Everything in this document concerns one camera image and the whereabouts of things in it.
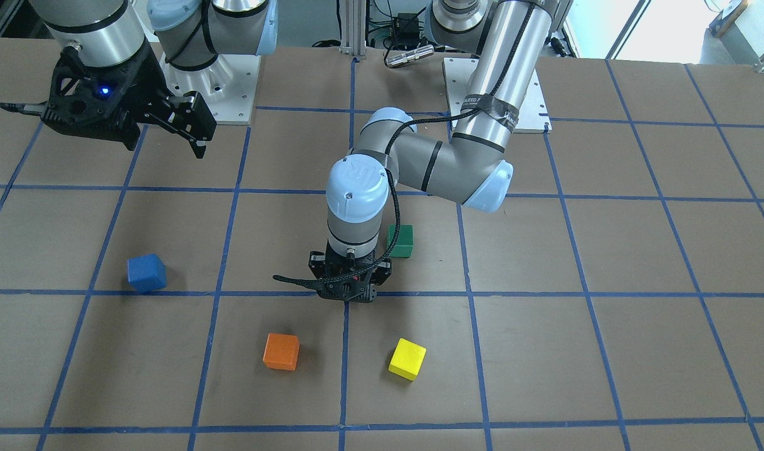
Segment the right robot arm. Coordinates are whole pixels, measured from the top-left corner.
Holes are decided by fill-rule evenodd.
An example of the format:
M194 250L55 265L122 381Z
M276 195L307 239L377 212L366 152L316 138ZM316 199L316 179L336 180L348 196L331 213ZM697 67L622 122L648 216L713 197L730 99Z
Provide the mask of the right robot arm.
M61 44L48 100L0 107L35 115L65 136L122 143L141 125L182 137L201 159L214 137L212 106L238 96L228 55L268 55L278 42L276 1L150 1L154 54L129 1L33 1Z

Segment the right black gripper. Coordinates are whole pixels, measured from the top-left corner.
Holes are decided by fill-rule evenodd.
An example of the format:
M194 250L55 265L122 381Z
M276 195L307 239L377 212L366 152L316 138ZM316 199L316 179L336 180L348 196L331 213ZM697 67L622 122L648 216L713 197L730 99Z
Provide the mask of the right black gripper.
M64 46L50 83L50 128L67 136L137 136L138 123L158 125L204 158L216 119L197 91L172 95L149 42L125 61L93 68L79 46Z

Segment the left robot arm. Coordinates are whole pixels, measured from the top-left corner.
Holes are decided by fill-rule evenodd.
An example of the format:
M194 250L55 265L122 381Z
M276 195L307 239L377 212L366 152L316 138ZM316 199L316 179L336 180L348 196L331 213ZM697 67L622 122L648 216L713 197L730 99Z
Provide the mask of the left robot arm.
M502 204L513 166L505 160L540 48L550 34L556 1L433 1L424 29L433 42L479 56L451 139L422 136L404 111L371 115L349 153L331 168L325 200L325 253L310 254L314 279L325 289L381 284L387 254L376 256L382 215L402 184L460 205L493 213Z

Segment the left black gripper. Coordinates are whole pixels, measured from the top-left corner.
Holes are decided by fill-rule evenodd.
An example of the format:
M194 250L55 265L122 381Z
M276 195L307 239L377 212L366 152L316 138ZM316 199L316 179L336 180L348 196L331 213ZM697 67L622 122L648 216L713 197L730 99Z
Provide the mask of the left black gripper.
M362 257L344 256L327 244L324 252L310 252L309 268L316 279L323 280L324 285L348 281L382 285L392 274L392 262L389 257L376 262L374 257L375 251Z

